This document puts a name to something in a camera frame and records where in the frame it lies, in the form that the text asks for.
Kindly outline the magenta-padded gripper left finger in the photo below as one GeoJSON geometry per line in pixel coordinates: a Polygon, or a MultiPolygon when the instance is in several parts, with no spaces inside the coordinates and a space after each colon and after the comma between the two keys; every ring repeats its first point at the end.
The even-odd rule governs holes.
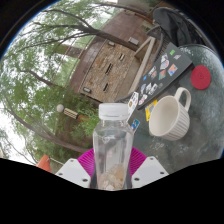
{"type": "Polygon", "coordinates": [[[56,175],[78,186],[94,189],[97,186],[94,150],[88,150],[77,159],[70,158],[56,175]]]}

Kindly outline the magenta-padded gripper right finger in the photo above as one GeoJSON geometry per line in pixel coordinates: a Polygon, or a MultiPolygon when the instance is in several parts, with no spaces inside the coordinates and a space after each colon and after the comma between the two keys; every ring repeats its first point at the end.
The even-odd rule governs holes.
{"type": "Polygon", "coordinates": [[[131,186],[140,188],[168,175],[159,161],[154,157],[147,157],[136,148],[132,148],[129,161],[131,186]]]}

